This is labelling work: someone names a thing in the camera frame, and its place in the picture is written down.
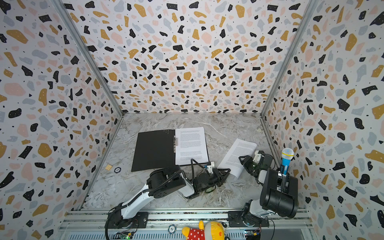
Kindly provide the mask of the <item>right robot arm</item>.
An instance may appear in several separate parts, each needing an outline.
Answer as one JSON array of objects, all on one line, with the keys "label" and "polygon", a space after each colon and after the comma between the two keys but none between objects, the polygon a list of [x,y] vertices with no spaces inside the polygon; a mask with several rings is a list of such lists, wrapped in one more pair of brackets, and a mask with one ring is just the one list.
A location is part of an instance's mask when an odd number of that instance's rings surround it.
[{"label": "right robot arm", "polygon": [[255,151],[255,156],[241,156],[240,163],[258,184],[262,185],[260,203],[247,202],[242,210],[241,219],[246,226],[253,227],[266,222],[268,214],[293,218],[298,210],[298,179],[288,173],[294,151],[284,148],[282,163],[278,169],[271,167],[275,161],[272,155]]}]

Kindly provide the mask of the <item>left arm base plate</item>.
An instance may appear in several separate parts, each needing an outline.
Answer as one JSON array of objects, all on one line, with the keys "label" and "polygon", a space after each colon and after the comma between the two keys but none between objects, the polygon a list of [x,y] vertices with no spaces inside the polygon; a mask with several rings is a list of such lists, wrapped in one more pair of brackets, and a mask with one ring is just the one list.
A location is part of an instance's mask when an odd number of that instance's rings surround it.
[{"label": "left arm base plate", "polygon": [[138,212],[132,219],[123,219],[121,211],[109,213],[105,229],[145,229],[148,223],[149,213]]}]

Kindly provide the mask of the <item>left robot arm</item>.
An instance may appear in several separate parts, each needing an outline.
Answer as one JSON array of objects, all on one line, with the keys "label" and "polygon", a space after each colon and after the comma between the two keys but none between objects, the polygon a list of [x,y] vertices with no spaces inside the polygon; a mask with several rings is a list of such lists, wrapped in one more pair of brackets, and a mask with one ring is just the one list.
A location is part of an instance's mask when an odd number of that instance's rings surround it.
[{"label": "left robot arm", "polygon": [[191,180],[180,166],[153,171],[146,184],[133,198],[109,211],[105,230],[130,227],[144,229],[149,213],[141,212],[141,209],[151,201],[174,192],[180,192],[186,199],[196,198],[201,193],[210,193],[223,185],[231,172],[230,169],[217,169],[211,163],[200,167],[203,168],[203,172],[198,176],[192,172]]}]

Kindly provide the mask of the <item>white text sheet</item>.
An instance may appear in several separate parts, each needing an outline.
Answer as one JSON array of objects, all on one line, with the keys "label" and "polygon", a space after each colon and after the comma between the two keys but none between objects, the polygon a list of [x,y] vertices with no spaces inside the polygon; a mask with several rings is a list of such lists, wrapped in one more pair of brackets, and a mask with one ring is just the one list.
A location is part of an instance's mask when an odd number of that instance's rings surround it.
[{"label": "white text sheet", "polygon": [[238,179],[244,170],[239,157],[253,156],[256,148],[256,143],[236,139],[219,164],[218,169],[230,169],[230,174]]},{"label": "white text sheet", "polygon": [[205,130],[199,128],[176,129],[175,165],[185,166],[194,159],[199,164],[209,162]]}]

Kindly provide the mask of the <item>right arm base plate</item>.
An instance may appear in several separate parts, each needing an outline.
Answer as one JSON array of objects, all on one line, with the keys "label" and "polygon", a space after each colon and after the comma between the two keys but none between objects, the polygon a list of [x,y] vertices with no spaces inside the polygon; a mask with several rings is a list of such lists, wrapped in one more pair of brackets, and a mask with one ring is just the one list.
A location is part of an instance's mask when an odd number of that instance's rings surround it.
[{"label": "right arm base plate", "polygon": [[267,219],[257,217],[250,213],[244,214],[242,211],[229,211],[228,222],[231,228],[257,228],[270,226],[270,223]]}]

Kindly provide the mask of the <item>orange folder black inside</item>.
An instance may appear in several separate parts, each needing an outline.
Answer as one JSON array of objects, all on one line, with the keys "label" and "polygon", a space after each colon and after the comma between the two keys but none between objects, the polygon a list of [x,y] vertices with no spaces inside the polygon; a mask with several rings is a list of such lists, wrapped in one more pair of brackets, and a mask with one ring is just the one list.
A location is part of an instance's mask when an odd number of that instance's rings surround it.
[{"label": "orange folder black inside", "polygon": [[175,165],[175,130],[158,130],[138,134],[132,172],[168,168]]}]

